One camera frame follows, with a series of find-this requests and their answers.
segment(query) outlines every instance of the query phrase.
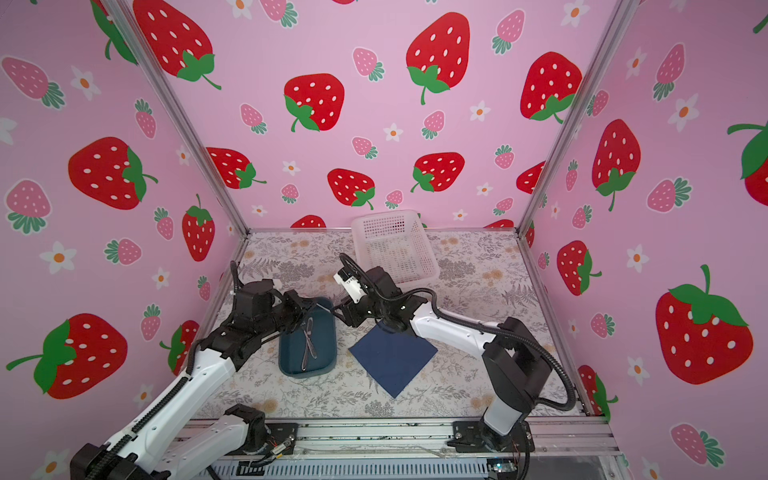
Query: white flower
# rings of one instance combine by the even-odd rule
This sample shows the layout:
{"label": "white flower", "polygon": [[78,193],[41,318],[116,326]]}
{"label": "white flower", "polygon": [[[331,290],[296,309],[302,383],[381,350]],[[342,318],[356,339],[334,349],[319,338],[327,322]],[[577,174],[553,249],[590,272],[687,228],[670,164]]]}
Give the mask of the white flower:
{"label": "white flower", "polygon": [[469,108],[469,111],[472,112],[472,115],[470,115],[469,120],[485,121],[485,114],[491,111],[491,108],[485,106],[485,101],[481,101],[479,104],[471,106]]}
{"label": "white flower", "polygon": [[40,258],[46,262],[50,262],[48,269],[51,271],[51,275],[53,275],[62,268],[65,270],[74,270],[72,259],[77,252],[78,251],[74,248],[64,250],[64,245],[61,245],[61,242],[56,241],[53,243],[53,251],[41,253]]}
{"label": "white flower", "polygon": [[638,245],[634,250],[627,248],[627,255],[629,256],[629,260],[627,260],[627,268],[634,267],[638,273],[643,271],[643,263],[646,263],[648,260],[650,260],[648,257],[643,255],[642,245]]}
{"label": "white flower", "polygon": [[138,405],[139,410],[143,410],[144,406],[152,401],[152,387],[154,387],[154,385],[145,385],[143,383],[141,384],[139,393],[134,397],[134,402],[136,402],[136,405]]}
{"label": "white flower", "polygon": [[227,3],[232,5],[232,16],[234,18],[243,17],[250,20],[250,6],[253,5],[253,0],[227,0]]}
{"label": "white flower", "polygon": [[478,195],[485,195],[488,196],[488,192],[493,190],[493,187],[488,186],[488,182],[485,182],[483,185],[478,185]]}
{"label": "white flower", "polygon": [[647,53],[643,53],[640,50],[640,47],[637,47],[637,51],[634,53],[634,56],[627,60],[627,78],[637,77],[640,74],[640,65],[642,65],[647,56]]}
{"label": "white flower", "polygon": [[664,480],[661,478],[659,464],[650,463],[643,457],[643,476],[648,480]]}
{"label": "white flower", "polygon": [[46,453],[43,465],[35,470],[29,478],[32,478],[33,480],[52,480],[54,475],[67,471],[67,467],[69,466],[69,463],[67,462],[68,456],[69,449],[62,450],[59,453]]}
{"label": "white flower", "polygon": [[579,329],[576,326],[576,320],[571,320],[570,322],[568,322],[568,332],[570,332],[571,335],[573,335],[574,338],[576,338],[576,335],[579,333]]}
{"label": "white flower", "polygon": [[563,17],[563,21],[560,22],[560,26],[568,25],[570,23],[576,28],[578,27],[579,18],[581,18],[583,14],[589,12],[589,5],[584,5],[584,0],[576,0],[576,2],[569,2],[563,5],[563,10],[565,10],[565,16]]}
{"label": "white flower", "polygon": [[161,289],[164,286],[170,286],[168,283],[168,279],[170,278],[170,272],[166,272],[163,270],[163,267],[160,266],[157,268],[157,273],[152,276],[152,280],[155,282],[155,287],[157,289]]}
{"label": "white flower", "polygon": [[300,172],[301,169],[296,166],[296,162],[292,161],[290,163],[284,161],[283,162],[283,171],[288,172],[291,177],[296,175],[296,172]]}
{"label": "white flower", "polygon": [[5,142],[8,145],[13,145],[13,138],[9,133],[16,128],[17,123],[10,118],[0,118],[0,141]]}
{"label": "white flower", "polygon": [[91,100],[94,95],[99,95],[101,93],[101,90],[99,90],[94,83],[94,75],[91,72],[82,72],[73,65],[72,73],[74,74],[74,78],[72,78],[72,81],[69,82],[69,84],[78,90],[82,90],[83,95],[85,95],[88,100]]}
{"label": "white flower", "polygon": [[400,141],[400,135],[402,135],[402,130],[397,128],[397,125],[392,124],[389,128],[384,129],[384,133],[386,134],[386,140],[394,140],[394,141]]}
{"label": "white flower", "polygon": [[693,120],[699,116],[699,111],[694,108],[696,101],[699,99],[699,94],[694,94],[688,101],[678,98],[674,104],[675,112],[667,121],[669,124],[677,124],[677,132],[683,131],[686,122]]}
{"label": "white flower", "polygon": [[628,356],[627,360],[629,361],[629,369],[627,370],[627,375],[633,376],[634,379],[637,380],[638,385],[643,385],[643,379],[650,378],[650,373],[648,373],[648,371],[643,368],[643,359],[640,357],[633,359],[632,357]]}
{"label": "white flower", "polygon": [[179,157],[179,165],[187,165],[189,167],[190,155],[184,145],[181,145],[181,147],[176,150],[176,156]]}
{"label": "white flower", "polygon": [[670,3],[670,8],[677,7],[677,11],[682,12],[683,8],[685,8],[685,2],[687,2],[687,0],[672,0],[672,3]]}

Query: red strawberry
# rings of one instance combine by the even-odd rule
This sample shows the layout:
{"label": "red strawberry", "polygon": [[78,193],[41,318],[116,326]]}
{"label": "red strawberry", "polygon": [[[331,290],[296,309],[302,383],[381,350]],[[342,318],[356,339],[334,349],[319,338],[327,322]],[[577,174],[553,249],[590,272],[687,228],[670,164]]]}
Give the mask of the red strawberry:
{"label": "red strawberry", "polygon": [[741,177],[746,192],[763,205],[768,205],[768,123],[736,124],[728,127],[728,134],[739,130],[759,130],[741,153]]}
{"label": "red strawberry", "polygon": [[511,197],[507,197],[496,204],[496,208],[493,209],[493,214],[496,216],[504,215],[512,208],[514,200]]}
{"label": "red strawberry", "polygon": [[699,432],[692,425],[681,423],[670,429],[670,436],[674,444],[699,465],[706,465],[708,461],[714,468],[720,468],[725,463],[725,452],[718,446],[719,442],[704,430]]}
{"label": "red strawberry", "polygon": [[288,204],[294,204],[299,199],[299,189],[294,184],[287,184],[280,193],[283,194],[283,201]]}
{"label": "red strawberry", "polygon": [[382,62],[377,61],[376,54],[365,48],[355,48],[352,52],[352,59],[355,61],[357,73],[363,77],[368,77],[370,81],[379,81],[384,78],[384,68]]}
{"label": "red strawberry", "polygon": [[124,238],[118,243],[113,239],[107,243],[107,249],[104,250],[107,260],[117,265],[131,265],[141,258],[141,248],[131,239]]}
{"label": "red strawberry", "polygon": [[413,166],[413,180],[417,183],[411,193],[416,187],[427,192],[442,192],[453,185],[464,163],[464,157],[455,152],[424,155]]}
{"label": "red strawberry", "polygon": [[424,128],[422,128],[422,135],[427,140],[431,140],[437,137],[437,134],[445,126],[445,112],[437,110],[427,118],[424,119]]}
{"label": "red strawberry", "polygon": [[549,253],[547,252],[541,252],[538,255],[538,267],[542,270],[546,269],[549,266]]}
{"label": "red strawberry", "polygon": [[558,272],[568,291],[579,296],[589,288],[591,276],[602,276],[602,272],[592,273],[592,255],[580,240],[574,240],[558,252]]}
{"label": "red strawberry", "polygon": [[70,399],[115,373],[128,353],[125,338],[104,319],[80,313],[54,328],[43,342],[42,355],[27,356],[5,368],[32,359],[35,383],[55,399]]}
{"label": "red strawberry", "polygon": [[614,319],[607,313],[596,314],[592,317],[592,321],[589,322],[589,325],[592,327],[592,331],[602,339],[607,338],[608,336],[613,336],[616,329]]}
{"label": "red strawberry", "polygon": [[581,230],[587,226],[587,223],[589,223],[590,220],[592,220],[592,207],[589,205],[584,205],[583,207],[576,209],[576,213],[574,214],[573,220],[571,220],[571,224],[574,226],[574,228]]}
{"label": "red strawberry", "polygon": [[221,180],[229,188],[235,190],[248,188],[253,182],[265,184],[266,180],[256,180],[256,168],[250,163],[248,157],[239,151],[229,148],[206,147],[211,160],[221,175]]}
{"label": "red strawberry", "polygon": [[293,222],[291,228],[325,228],[326,223],[317,215],[306,215]]}
{"label": "red strawberry", "polygon": [[48,225],[43,219],[51,214],[51,202],[43,187],[32,180],[20,180],[9,190],[5,195],[5,205],[11,210],[6,218],[13,230],[29,235]]}
{"label": "red strawberry", "polygon": [[386,202],[384,203],[387,208],[394,210],[402,203],[402,191],[393,190],[386,196]]}
{"label": "red strawberry", "polygon": [[202,262],[208,256],[210,245],[214,242],[216,225],[208,210],[203,208],[200,195],[196,195],[197,205],[193,205],[181,219],[181,233],[187,242],[192,260]]}
{"label": "red strawberry", "polygon": [[134,16],[163,70],[221,90],[205,76],[214,71],[214,47],[197,23],[163,0],[134,0]]}
{"label": "red strawberry", "polygon": [[730,300],[686,284],[673,288],[656,305],[661,352],[670,371],[684,382],[699,385],[731,372],[750,358],[752,334]]}
{"label": "red strawberry", "polygon": [[640,143],[627,124],[623,120],[608,124],[594,155],[592,184],[603,197],[613,196],[609,212],[614,209],[616,192],[627,188],[637,173],[640,157]]}
{"label": "red strawberry", "polygon": [[335,168],[328,172],[328,185],[341,204],[348,207],[362,207],[368,204],[373,210],[371,199],[376,195],[376,185],[368,175]]}
{"label": "red strawberry", "polygon": [[693,187],[685,178],[677,178],[674,182],[669,178],[662,180],[648,194],[648,208],[663,214],[672,210],[672,207],[680,208],[690,199],[691,190]]}
{"label": "red strawberry", "polygon": [[411,80],[433,94],[450,90],[464,78],[469,63],[469,21],[455,12],[435,20],[415,38],[406,52]]}
{"label": "red strawberry", "polygon": [[302,75],[288,80],[283,90],[288,112],[307,130],[326,131],[339,121],[344,105],[344,85],[330,73]]}
{"label": "red strawberry", "polygon": [[608,105],[608,92],[600,90],[598,94],[592,95],[589,105],[587,105],[587,115],[597,117],[606,105]]}
{"label": "red strawberry", "polygon": [[515,10],[498,23],[497,36],[493,38],[492,43],[496,55],[503,55],[507,50],[512,50],[512,44],[523,35],[524,23],[525,11],[521,9]]}
{"label": "red strawberry", "polygon": [[260,0],[264,13],[273,22],[280,22],[283,28],[293,28],[299,22],[299,12],[293,9],[293,3],[286,0]]}
{"label": "red strawberry", "polygon": [[199,290],[200,298],[207,302],[210,299],[210,282],[208,282],[205,275],[197,279],[197,289]]}
{"label": "red strawberry", "polygon": [[528,242],[528,248],[533,247],[533,239],[536,237],[536,229],[531,220],[531,226],[525,231],[525,240]]}
{"label": "red strawberry", "polygon": [[118,51],[122,58],[125,58],[134,65],[138,65],[136,57],[134,57],[134,54],[128,48],[128,44],[125,43],[123,35],[120,35],[120,31],[114,26],[114,22],[107,14],[107,10],[104,8],[104,5],[102,5],[101,0],[91,0],[91,10],[93,10],[96,24],[101,31],[109,37],[107,47],[104,49],[104,56],[107,57],[107,60],[111,60],[109,57],[109,48],[112,45],[112,42],[114,42],[114,49]]}
{"label": "red strawberry", "polygon": [[527,194],[533,194],[533,189],[538,183],[542,170],[544,170],[544,162],[534,165],[521,173],[517,181],[518,190],[524,191]]}
{"label": "red strawberry", "polygon": [[165,239],[174,237],[174,219],[168,216],[168,210],[158,207],[154,211],[154,221],[157,222],[157,232]]}
{"label": "red strawberry", "polygon": [[144,340],[149,342],[160,329],[160,307],[154,303],[144,311],[144,319],[141,320],[141,335]]}
{"label": "red strawberry", "polygon": [[250,130],[254,134],[265,134],[266,123],[264,123],[264,117],[261,116],[256,108],[251,107],[248,104],[241,104],[240,106],[240,118],[243,119],[243,123],[250,127]]}
{"label": "red strawberry", "polygon": [[376,147],[373,146],[373,142],[367,138],[354,137],[352,139],[352,146],[355,149],[355,153],[361,157],[367,158],[368,160],[376,158],[376,156],[379,155],[379,151],[376,150]]}
{"label": "red strawberry", "polygon": [[157,122],[152,116],[152,109],[143,98],[136,100],[136,123],[147,138],[154,138],[157,131]]}
{"label": "red strawberry", "polygon": [[574,185],[576,184],[576,179],[578,178],[578,162],[576,160],[571,160],[571,163],[568,164],[568,173],[565,174],[565,190],[568,190],[569,192],[574,189]]}
{"label": "red strawberry", "polygon": [[494,223],[491,223],[490,225],[486,225],[484,228],[514,228],[515,222],[512,220],[496,220]]}
{"label": "red strawberry", "polygon": [[144,177],[157,183],[157,178],[143,170],[134,151],[115,137],[96,140],[69,159],[69,179],[74,187],[119,210],[135,208],[144,199]]}
{"label": "red strawberry", "polygon": [[61,92],[56,82],[48,81],[48,76],[42,68],[31,62],[7,55],[2,58],[0,64],[2,64],[5,74],[22,94],[32,100],[41,101],[48,108],[58,110],[65,105],[64,93]]}
{"label": "red strawberry", "polygon": [[187,320],[174,332],[174,336],[170,340],[170,346],[165,346],[163,341],[160,341],[161,347],[170,350],[168,352],[168,366],[174,375],[178,375],[181,372],[181,367],[184,365],[184,360],[187,359],[190,345],[192,345],[194,337],[197,335],[198,328],[200,326],[197,325],[197,322]]}
{"label": "red strawberry", "polygon": [[512,148],[509,145],[502,145],[496,149],[496,158],[493,162],[502,170],[506,170],[512,166],[512,162],[515,161],[515,154],[512,153]]}
{"label": "red strawberry", "polygon": [[659,65],[654,85],[654,98],[662,101],[674,90],[674,82],[683,74],[685,67],[685,45],[673,46],[667,57]]}
{"label": "red strawberry", "polygon": [[580,84],[581,70],[566,57],[549,51],[528,69],[520,98],[520,113],[539,121],[554,116],[563,123],[558,112],[571,106]]}
{"label": "red strawberry", "polygon": [[589,403],[593,405],[595,415],[605,415],[605,421],[610,422],[611,409],[608,407],[608,404],[618,402],[619,398],[614,396],[611,400],[607,399],[605,385],[603,385],[600,377],[589,365],[578,367],[578,374],[581,383],[584,384],[584,388],[587,390],[587,397],[589,397]]}

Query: table surface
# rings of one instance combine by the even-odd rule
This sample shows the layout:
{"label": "table surface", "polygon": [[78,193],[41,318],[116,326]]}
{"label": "table surface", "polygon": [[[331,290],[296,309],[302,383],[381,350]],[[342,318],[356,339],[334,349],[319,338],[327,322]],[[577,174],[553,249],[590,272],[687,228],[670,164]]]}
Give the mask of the table surface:
{"label": "table surface", "polygon": [[[515,235],[493,230],[427,230],[440,266],[440,277],[429,285],[438,305],[483,321],[519,318],[552,355],[558,356],[531,287]],[[338,303],[344,296],[333,274],[339,253],[354,257],[349,230],[258,232],[240,262],[240,278],[247,283],[279,279],[283,289],[301,296],[327,296]],[[227,297],[216,321],[232,310]],[[494,394],[480,359],[430,340],[438,352],[397,396],[391,397],[349,352],[371,328],[367,320],[353,329],[336,320],[336,367],[308,379],[285,376],[277,366],[277,340],[253,354],[234,377],[225,382],[195,415],[213,419],[235,403],[263,410],[273,418],[344,417],[464,417],[479,416]],[[553,372],[541,394],[559,402],[565,389]],[[579,415],[538,406],[533,416]]]}

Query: pink wall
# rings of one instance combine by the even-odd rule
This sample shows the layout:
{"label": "pink wall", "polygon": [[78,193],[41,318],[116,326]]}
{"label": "pink wall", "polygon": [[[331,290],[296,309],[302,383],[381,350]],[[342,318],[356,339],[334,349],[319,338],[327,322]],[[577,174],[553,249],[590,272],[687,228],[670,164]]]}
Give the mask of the pink wall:
{"label": "pink wall", "polygon": [[[600,377],[582,369],[635,478],[764,476],[766,131],[727,134],[766,122],[758,4],[640,5],[600,84],[607,104],[583,118],[535,218],[539,273],[577,365]],[[612,167],[622,175],[606,182]],[[743,168],[757,172],[745,182]],[[585,247],[601,276],[587,277]]]}
{"label": "pink wall", "polygon": [[[0,72],[0,190],[5,216],[13,220],[0,229],[2,365],[45,354],[2,370],[4,478],[68,478],[69,459],[83,444],[103,442],[162,391],[173,376],[160,341],[171,346],[181,323],[203,319],[208,302],[198,278],[206,276],[215,292],[237,243],[227,235],[227,217],[194,161],[180,162],[181,139],[141,69],[114,45],[107,60],[107,43],[89,2],[13,2],[0,19],[0,57],[6,56]],[[37,65],[47,78],[10,58]],[[16,88],[9,75],[23,86]],[[33,77],[43,81],[30,83]],[[58,110],[39,99],[56,96],[49,82],[64,95]],[[82,89],[86,84],[88,91]],[[134,104],[140,98],[152,109],[151,119],[141,116],[151,139],[137,123]],[[71,161],[106,137],[115,139]],[[147,179],[140,203],[136,185],[142,177],[135,176],[135,161],[130,173],[124,170],[125,145],[141,159],[144,173],[158,179]],[[22,179],[34,183],[15,188]],[[37,196],[38,188],[45,198]],[[182,238],[182,220],[197,205],[195,194],[216,228],[200,262]],[[173,221],[168,230],[170,220],[163,220],[162,234],[154,219],[158,207]],[[141,249],[140,258],[123,242],[128,248],[119,249],[112,263],[104,251],[113,239],[130,239]],[[167,282],[158,287],[160,268]],[[159,313],[145,315],[152,305]]]}
{"label": "pink wall", "polygon": [[[561,111],[560,118],[567,114],[563,111],[567,101],[559,101],[578,86],[578,70],[588,66],[614,7],[614,0],[588,0],[586,5],[582,0],[574,4],[529,0],[515,4],[446,0],[170,3],[173,7],[136,0],[134,12],[203,142],[230,150],[214,152],[217,161],[226,160],[226,153],[239,160],[245,157],[255,167],[255,179],[266,181],[246,182],[247,187],[230,190],[252,227],[289,227],[306,215],[320,216],[329,227],[347,227],[353,218],[370,214],[370,207],[374,212],[387,211],[387,202],[420,211],[430,227],[484,227],[498,220],[517,223],[530,198],[530,188],[523,182],[535,178],[529,173],[538,175],[537,166],[545,160],[559,129],[549,112]],[[265,10],[263,3],[285,9]],[[500,25],[512,12],[517,13]],[[432,30],[419,37],[440,18],[434,27],[435,40]],[[181,24],[191,25],[190,30]],[[516,35],[520,28],[521,35]],[[495,43],[499,31],[502,36]],[[510,40],[511,50],[500,45],[502,38]],[[180,55],[188,48],[194,55],[191,63]],[[564,58],[548,55],[541,65],[532,67],[548,52]],[[211,53],[215,57],[199,60]],[[181,73],[180,61],[190,63]],[[378,62],[384,71],[381,78],[381,72],[373,70]],[[551,66],[558,62],[560,69],[553,71]],[[431,64],[440,68],[436,81],[431,80],[434,84],[420,72]],[[424,105],[420,102],[424,87],[414,83],[408,66],[415,67],[416,80],[429,87]],[[532,77],[526,81],[529,69]],[[332,77],[293,80],[313,74]],[[532,82],[538,90],[530,90]],[[333,86],[327,98],[326,91],[311,93],[327,85]],[[310,99],[306,115],[313,109],[316,113],[304,123],[310,128],[315,124],[318,131],[296,122],[286,108],[285,92],[299,116],[299,108]],[[552,98],[545,120],[527,118],[555,94],[558,98]],[[343,106],[333,108],[342,101]],[[242,104],[249,106],[245,121]],[[477,118],[480,110],[484,114]],[[266,124],[266,132],[258,126],[261,123]],[[390,134],[393,124],[395,137]],[[426,124],[437,137],[428,140],[422,135]],[[502,145],[511,148],[511,163],[512,156],[503,151],[496,163]],[[371,147],[376,148],[376,156],[366,157]],[[446,153],[460,157],[441,155]],[[435,168],[433,173],[446,173],[432,181],[421,178],[421,183],[435,192],[423,190],[413,177],[416,161],[432,154],[426,158],[429,168],[422,171],[429,174]],[[463,163],[460,174],[451,175],[452,167],[440,167],[440,158],[454,161],[452,166]],[[224,180],[242,187],[231,171],[233,165],[220,169]],[[349,172],[341,172],[340,185],[332,190],[327,177],[334,169],[357,175],[350,179]],[[253,174],[243,176],[253,178]],[[338,176],[339,172],[332,175],[332,181]],[[518,178],[524,190],[517,187]],[[375,185],[372,198],[366,185]],[[293,187],[283,191],[286,186]],[[347,186],[352,194],[366,191],[360,207],[350,206],[356,197],[347,192]],[[484,186],[492,188],[487,196],[482,194]],[[390,195],[396,190],[402,195]],[[299,196],[292,202],[296,192]]]}

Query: square cloth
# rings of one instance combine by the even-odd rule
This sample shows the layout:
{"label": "square cloth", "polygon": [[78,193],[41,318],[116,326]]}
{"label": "square cloth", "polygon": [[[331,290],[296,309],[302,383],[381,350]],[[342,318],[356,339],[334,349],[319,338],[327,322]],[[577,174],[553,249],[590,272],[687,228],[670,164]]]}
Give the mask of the square cloth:
{"label": "square cloth", "polygon": [[437,353],[437,349],[421,337],[387,333],[378,326],[374,326],[349,351],[393,398]]}

